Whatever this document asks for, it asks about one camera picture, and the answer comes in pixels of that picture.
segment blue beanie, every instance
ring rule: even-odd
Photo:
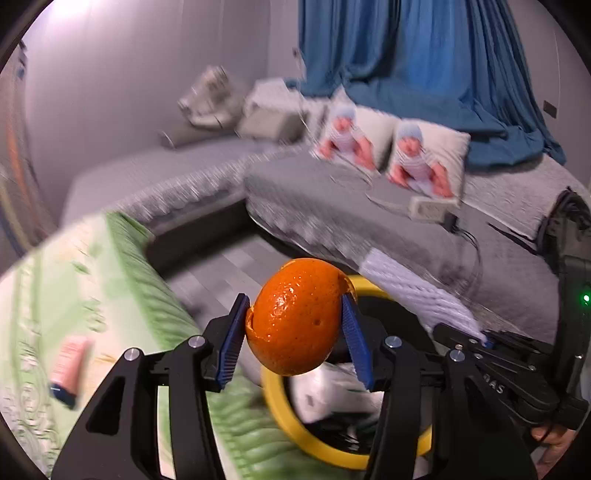
[[[355,105],[339,105],[335,109],[335,118],[345,117],[349,120],[355,120]]]
[[[421,132],[421,128],[417,124],[412,124],[410,122],[403,122],[402,125],[400,125],[396,137],[398,139],[413,137],[423,143],[423,133]]]

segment silver screw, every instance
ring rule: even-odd
[[[128,348],[123,354],[123,356],[128,362],[133,362],[136,358],[139,357],[139,350],[137,348]]]
[[[466,355],[461,350],[452,350],[449,352],[449,358],[454,362],[463,362],[466,359]]]
[[[201,335],[195,335],[189,339],[189,347],[191,348],[199,348],[203,345],[205,345],[205,337]]]
[[[402,340],[400,339],[400,337],[396,336],[386,337],[384,343],[389,348],[400,348],[402,346]]]

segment orange fruit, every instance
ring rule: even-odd
[[[246,313],[246,338],[269,370],[300,375],[329,356],[340,328],[341,296],[349,277],[322,260],[287,262],[263,286]]]

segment pink tube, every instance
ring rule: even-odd
[[[70,409],[76,405],[80,372],[89,346],[85,336],[67,337],[51,372],[51,394]]]

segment blue curtain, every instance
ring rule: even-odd
[[[566,161],[506,0],[300,0],[300,48],[304,95],[342,84],[360,105],[468,132],[471,167]]]

